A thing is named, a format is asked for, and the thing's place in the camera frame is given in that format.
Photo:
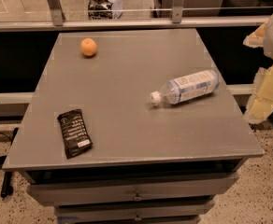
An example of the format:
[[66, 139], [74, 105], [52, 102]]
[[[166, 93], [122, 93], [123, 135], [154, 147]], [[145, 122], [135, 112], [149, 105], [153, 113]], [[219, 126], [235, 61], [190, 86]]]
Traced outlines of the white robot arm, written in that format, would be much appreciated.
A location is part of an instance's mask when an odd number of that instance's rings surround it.
[[[273, 60], [273, 14], [269, 20], [247, 35], [243, 44], [262, 48], [266, 57]], [[273, 113], [273, 64], [260, 67], [253, 81], [253, 92], [246, 105], [244, 118], [250, 124], [259, 124]]]

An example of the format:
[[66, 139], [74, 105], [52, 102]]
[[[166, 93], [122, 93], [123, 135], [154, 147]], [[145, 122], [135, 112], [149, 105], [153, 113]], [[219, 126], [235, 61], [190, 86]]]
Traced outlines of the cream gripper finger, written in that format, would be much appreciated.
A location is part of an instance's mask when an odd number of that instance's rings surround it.
[[247, 35], [243, 44], [250, 48], [262, 48], [264, 46], [264, 37], [267, 23], [260, 25], [254, 32]]
[[260, 67], [253, 81], [253, 91], [246, 105], [244, 119], [259, 124], [273, 113], [273, 65]]

